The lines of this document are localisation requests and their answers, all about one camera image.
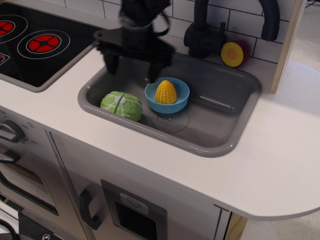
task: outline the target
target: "cabinet door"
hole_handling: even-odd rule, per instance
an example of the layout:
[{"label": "cabinet door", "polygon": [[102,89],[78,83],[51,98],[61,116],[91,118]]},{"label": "cabinet door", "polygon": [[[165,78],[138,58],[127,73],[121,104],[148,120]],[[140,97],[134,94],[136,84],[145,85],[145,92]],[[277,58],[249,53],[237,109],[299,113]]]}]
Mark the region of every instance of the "cabinet door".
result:
[{"label": "cabinet door", "polygon": [[211,198],[76,139],[51,135],[76,198],[84,190],[91,195],[89,215],[101,222],[92,230],[96,240],[147,239],[114,225],[102,180],[164,209],[168,240],[224,239],[230,212],[215,206]]},{"label": "cabinet door", "polygon": [[52,149],[44,149],[47,151],[45,158],[0,139],[1,158],[6,159],[10,153],[17,159],[16,162],[0,163],[0,193],[40,216],[44,223],[52,225],[51,231],[62,228],[74,239],[87,240],[57,158]]}]

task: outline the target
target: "toy food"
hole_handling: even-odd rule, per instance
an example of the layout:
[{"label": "toy food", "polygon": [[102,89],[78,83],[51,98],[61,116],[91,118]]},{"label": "toy food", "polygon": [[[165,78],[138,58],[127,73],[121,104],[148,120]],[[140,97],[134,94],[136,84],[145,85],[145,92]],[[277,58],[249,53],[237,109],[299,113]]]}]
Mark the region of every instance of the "toy food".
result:
[{"label": "toy food", "polygon": [[156,89],[155,102],[159,104],[173,104],[177,101],[175,86],[168,80],[163,80]]},{"label": "toy food", "polygon": [[222,46],[221,59],[229,67],[240,66],[249,56],[250,47],[245,41],[229,41]]},{"label": "toy food", "polygon": [[142,103],[129,93],[112,91],[101,101],[100,108],[122,117],[139,121],[142,116]]}]

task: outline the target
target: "black robotic arm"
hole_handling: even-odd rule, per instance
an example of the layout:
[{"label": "black robotic arm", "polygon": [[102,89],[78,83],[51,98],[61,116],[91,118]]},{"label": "black robotic arm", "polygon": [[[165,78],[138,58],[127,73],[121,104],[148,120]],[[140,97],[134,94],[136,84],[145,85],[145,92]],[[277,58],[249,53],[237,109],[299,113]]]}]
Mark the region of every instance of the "black robotic arm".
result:
[{"label": "black robotic arm", "polygon": [[116,74],[120,56],[150,62],[147,76],[150,82],[171,65],[175,49],[158,38],[167,31],[155,33],[152,25],[169,5],[170,0],[122,0],[119,12],[122,27],[94,33],[97,49],[103,54],[110,74]]}]

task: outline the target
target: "red burner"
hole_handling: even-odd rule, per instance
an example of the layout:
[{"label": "red burner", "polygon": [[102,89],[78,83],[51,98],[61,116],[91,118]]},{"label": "red burner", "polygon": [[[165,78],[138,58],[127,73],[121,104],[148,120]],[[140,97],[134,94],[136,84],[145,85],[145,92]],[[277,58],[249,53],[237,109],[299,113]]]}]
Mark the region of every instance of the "red burner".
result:
[{"label": "red burner", "polygon": [[10,33],[14,27],[14,24],[10,21],[0,21],[0,37]]},{"label": "red burner", "polygon": [[46,34],[32,39],[28,44],[28,48],[33,53],[43,54],[57,48],[60,42],[61,40],[57,36]]}]

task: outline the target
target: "toy lemon slice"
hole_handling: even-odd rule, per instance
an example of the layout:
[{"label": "toy lemon slice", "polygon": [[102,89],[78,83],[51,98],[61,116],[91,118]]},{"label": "toy lemon slice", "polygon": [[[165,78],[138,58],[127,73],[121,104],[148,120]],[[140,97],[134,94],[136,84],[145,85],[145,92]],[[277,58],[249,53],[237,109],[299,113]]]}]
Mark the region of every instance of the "toy lemon slice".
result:
[{"label": "toy lemon slice", "polygon": [[175,86],[168,80],[163,80],[155,93],[155,101],[159,104],[173,104],[177,101]]},{"label": "toy lemon slice", "polygon": [[248,57],[250,47],[245,41],[229,41],[221,49],[221,59],[229,67],[240,66]]}]

